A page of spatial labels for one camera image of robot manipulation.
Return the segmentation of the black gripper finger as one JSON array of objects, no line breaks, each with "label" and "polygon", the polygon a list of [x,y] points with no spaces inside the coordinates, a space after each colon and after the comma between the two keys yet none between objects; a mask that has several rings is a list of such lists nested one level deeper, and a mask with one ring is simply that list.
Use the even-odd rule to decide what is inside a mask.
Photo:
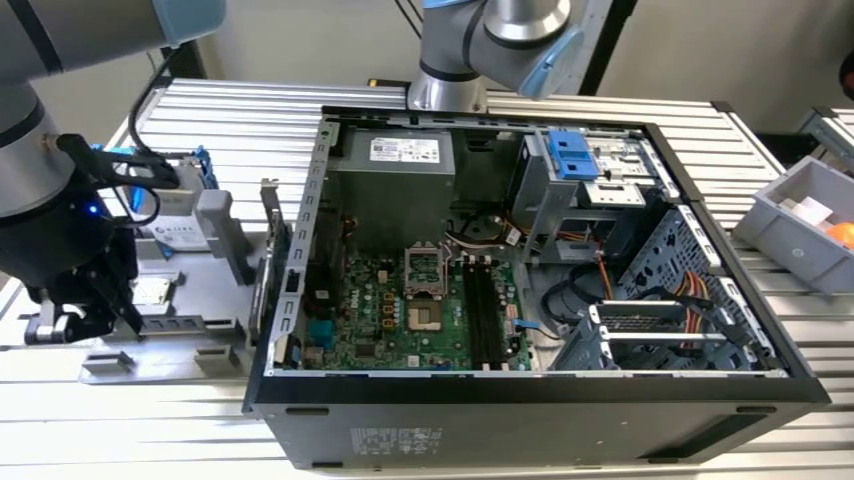
[{"label": "black gripper finger", "polygon": [[112,287],[98,278],[56,278],[40,290],[38,341],[74,343],[113,331]]},{"label": "black gripper finger", "polygon": [[117,317],[139,336],[143,319],[133,304],[132,282],[139,275],[134,235],[132,232],[114,232],[105,250],[108,273],[110,278],[112,299],[109,300]]}]

